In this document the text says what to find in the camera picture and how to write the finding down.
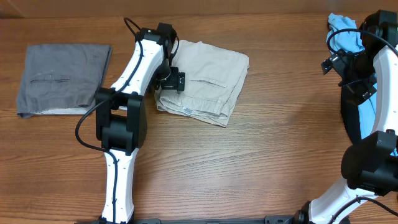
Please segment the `beige cotton shorts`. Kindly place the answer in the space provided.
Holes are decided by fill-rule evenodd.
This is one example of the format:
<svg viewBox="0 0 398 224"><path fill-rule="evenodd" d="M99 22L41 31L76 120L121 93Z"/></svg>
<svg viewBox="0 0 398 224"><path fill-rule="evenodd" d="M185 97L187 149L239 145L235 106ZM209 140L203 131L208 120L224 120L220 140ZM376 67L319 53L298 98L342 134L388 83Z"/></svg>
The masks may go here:
<svg viewBox="0 0 398 224"><path fill-rule="evenodd" d="M227 127L249 69L249 57L203 42L180 40L172 66L185 73L185 89L159 89L159 111Z"/></svg>

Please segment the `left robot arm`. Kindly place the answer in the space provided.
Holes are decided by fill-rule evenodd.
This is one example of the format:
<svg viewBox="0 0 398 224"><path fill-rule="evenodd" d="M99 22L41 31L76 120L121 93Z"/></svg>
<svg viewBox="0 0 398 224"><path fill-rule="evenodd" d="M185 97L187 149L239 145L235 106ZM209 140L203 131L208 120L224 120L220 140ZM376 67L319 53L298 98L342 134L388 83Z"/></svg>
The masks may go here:
<svg viewBox="0 0 398 224"><path fill-rule="evenodd" d="M135 51L111 88L100 88L96 100L96 138L106 159L106 200L99 223L132 223L134 164L147 134L144 95L155 89L185 89L185 74L172 66L179 39L170 24L141 28Z"/></svg>

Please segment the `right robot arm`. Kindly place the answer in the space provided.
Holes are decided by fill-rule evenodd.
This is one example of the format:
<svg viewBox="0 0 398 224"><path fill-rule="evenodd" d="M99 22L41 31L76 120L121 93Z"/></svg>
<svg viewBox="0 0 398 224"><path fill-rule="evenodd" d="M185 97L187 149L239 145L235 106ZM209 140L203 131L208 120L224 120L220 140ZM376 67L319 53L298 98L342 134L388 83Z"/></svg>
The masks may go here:
<svg viewBox="0 0 398 224"><path fill-rule="evenodd" d="M352 142L341 177L289 223L348 223L366 202L397 190L397 13L379 10L360 26L331 14L324 73L340 77L341 116Z"/></svg>

